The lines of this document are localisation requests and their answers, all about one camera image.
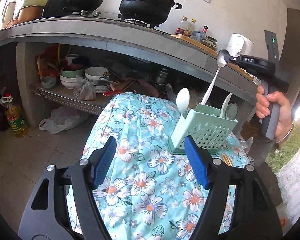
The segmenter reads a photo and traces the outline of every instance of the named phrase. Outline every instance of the human hand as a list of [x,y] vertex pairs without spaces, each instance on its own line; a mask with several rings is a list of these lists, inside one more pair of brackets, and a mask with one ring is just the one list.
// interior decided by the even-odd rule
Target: human hand
[[279,121],[277,129],[275,131],[275,138],[277,141],[280,141],[283,137],[287,135],[292,127],[292,118],[291,118],[291,108],[289,100],[284,96],[283,93],[276,91],[272,94],[263,96],[265,90],[262,86],[257,88],[257,117],[260,119],[265,118],[270,114],[269,105],[270,102],[278,103],[280,105],[279,111]]

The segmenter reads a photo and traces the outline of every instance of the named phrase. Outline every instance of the blue floral fabric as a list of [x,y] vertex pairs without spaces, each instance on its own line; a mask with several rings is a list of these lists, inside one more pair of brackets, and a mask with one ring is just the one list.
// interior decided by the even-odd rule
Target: blue floral fabric
[[[102,148],[108,138],[117,151],[106,179],[93,191],[112,239],[189,239],[208,191],[196,181],[186,155],[172,155],[166,143],[180,113],[174,103],[125,93],[114,97],[96,121],[82,158]],[[228,165],[249,163],[231,133],[215,155]],[[230,186],[220,233],[228,230],[235,187]],[[72,188],[67,196],[73,230],[81,233]]]

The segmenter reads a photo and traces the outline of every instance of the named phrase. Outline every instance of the glass jar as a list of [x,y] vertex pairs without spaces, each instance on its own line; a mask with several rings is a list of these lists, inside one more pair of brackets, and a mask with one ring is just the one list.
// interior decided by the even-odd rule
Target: glass jar
[[206,38],[203,41],[201,41],[201,43],[207,46],[208,48],[213,49],[214,51],[217,51],[218,49],[217,40],[210,36],[206,36]]

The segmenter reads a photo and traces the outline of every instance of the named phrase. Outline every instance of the blue gripper pad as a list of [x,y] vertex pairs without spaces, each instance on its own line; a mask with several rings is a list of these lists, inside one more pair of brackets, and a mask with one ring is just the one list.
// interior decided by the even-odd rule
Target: blue gripper pad
[[207,168],[199,156],[197,145],[190,136],[185,138],[185,151],[198,183],[201,184],[203,188],[207,188],[209,185]]
[[103,151],[103,154],[99,163],[94,168],[92,181],[93,185],[96,188],[104,182],[108,170],[110,168],[111,162],[114,158],[116,148],[117,141],[114,137],[111,136],[106,142],[105,146],[102,149],[100,149],[100,151]]

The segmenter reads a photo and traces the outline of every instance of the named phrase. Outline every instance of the metal spoon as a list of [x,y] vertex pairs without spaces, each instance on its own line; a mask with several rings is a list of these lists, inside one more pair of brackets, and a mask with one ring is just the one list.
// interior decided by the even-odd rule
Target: metal spoon
[[225,118],[229,120],[234,120],[238,114],[238,106],[235,103],[231,103],[228,105],[225,111]]
[[215,81],[217,79],[217,76],[218,76],[220,68],[222,68],[225,65],[227,65],[227,62],[224,60],[224,56],[226,56],[226,55],[229,55],[229,52],[227,50],[225,50],[225,49],[220,50],[218,52],[218,54],[217,54],[218,70],[217,70],[217,72],[216,72],[216,74],[215,74],[215,76],[214,76],[214,78],[213,78],[213,80],[212,80],[212,82],[211,82],[211,84],[210,84],[207,92],[204,94],[204,97],[203,97],[203,99],[201,101],[202,105],[205,105],[207,103],[207,101],[208,101],[208,98],[209,98],[209,96],[211,94],[212,88],[213,88],[214,83],[215,83]]
[[176,105],[181,114],[183,114],[184,111],[186,111],[186,109],[188,108],[189,101],[190,101],[189,90],[187,88],[181,89],[176,99]]

